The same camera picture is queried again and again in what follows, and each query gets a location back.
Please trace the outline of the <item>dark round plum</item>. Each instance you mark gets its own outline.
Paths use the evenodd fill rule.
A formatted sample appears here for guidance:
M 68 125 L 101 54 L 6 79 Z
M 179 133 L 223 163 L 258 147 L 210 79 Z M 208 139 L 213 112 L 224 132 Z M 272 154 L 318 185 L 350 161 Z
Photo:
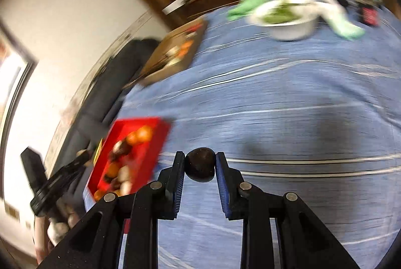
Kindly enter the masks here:
M 208 147 L 190 151 L 184 159 L 185 174 L 195 182 L 210 182 L 215 176 L 216 154 Z

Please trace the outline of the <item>black sofa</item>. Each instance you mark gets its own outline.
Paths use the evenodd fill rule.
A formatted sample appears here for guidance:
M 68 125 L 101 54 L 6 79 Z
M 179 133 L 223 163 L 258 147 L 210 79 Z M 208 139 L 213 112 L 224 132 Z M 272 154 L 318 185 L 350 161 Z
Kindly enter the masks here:
M 77 112 L 53 172 L 70 163 L 81 149 L 95 149 L 106 137 L 129 91 L 124 86 L 139 75 L 159 43 L 154 38 L 131 40 L 107 62 Z

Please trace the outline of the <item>red tray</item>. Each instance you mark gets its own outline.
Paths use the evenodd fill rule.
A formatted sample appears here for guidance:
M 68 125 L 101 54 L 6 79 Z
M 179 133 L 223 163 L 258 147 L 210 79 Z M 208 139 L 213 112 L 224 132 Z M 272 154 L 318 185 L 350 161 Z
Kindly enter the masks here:
M 96 155 L 87 184 L 91 198 L 98 202 L 109 192 L 125 196 L 147 184 L 170 129 L 157 117 L 115 121 Z

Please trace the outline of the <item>blue plaid tablecloth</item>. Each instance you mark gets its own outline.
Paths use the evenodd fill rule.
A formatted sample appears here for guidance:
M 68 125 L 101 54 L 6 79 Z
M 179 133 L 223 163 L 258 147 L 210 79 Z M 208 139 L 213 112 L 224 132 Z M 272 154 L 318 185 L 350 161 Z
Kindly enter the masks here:
M 191 66 L 121 94 L 113 117 L 171 123 L 158 170 L 221 151 L 263 191 L 301 197 L 360 268 L 383 268 L 400 245 L 400 20 L 376 11 L 357 40 L 319 21 L 280 42 L 215 10 Z

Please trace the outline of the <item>cardboard box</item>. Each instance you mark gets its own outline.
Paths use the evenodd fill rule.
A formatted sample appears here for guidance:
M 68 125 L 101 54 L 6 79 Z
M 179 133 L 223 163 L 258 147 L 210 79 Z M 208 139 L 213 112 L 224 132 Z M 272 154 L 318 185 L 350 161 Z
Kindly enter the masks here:
M 205 16 L 200 16 L 168 33 L 145 63 L 139 76 L 126 84 L 126 88 L 136 84 L 146 87 L 189 68 L 202 43 L 208 23 Z

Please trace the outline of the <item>white bowl with greens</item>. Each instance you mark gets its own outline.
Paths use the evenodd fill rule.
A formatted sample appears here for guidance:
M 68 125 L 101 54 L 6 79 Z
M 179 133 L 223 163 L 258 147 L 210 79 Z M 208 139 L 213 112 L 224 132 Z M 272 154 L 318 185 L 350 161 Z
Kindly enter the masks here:
M 274 40 L 291 42 L 314 34 L 319 12 L 315 0 L 271 0 L 253 10 L 247 21 Z

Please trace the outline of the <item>dark jar red label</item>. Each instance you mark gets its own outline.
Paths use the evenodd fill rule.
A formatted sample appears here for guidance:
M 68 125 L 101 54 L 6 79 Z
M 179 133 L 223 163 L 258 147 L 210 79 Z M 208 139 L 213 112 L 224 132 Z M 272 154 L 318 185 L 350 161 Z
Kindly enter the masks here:
M 377 27 L 379 25 L 379 15 L 376 7 L 370 4 L 361 4 L 359 11 L 361 23 L 371 27 Z

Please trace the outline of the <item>white green towel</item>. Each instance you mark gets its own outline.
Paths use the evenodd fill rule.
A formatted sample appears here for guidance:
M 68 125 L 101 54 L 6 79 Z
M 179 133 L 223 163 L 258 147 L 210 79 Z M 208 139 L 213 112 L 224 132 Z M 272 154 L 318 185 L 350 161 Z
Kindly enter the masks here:
M 365 34 L 363 28 L 349 21 L 346 9 L 337 0 L 319 0 L 317 5 L 322 19 L 339 37 L 357 40 Z

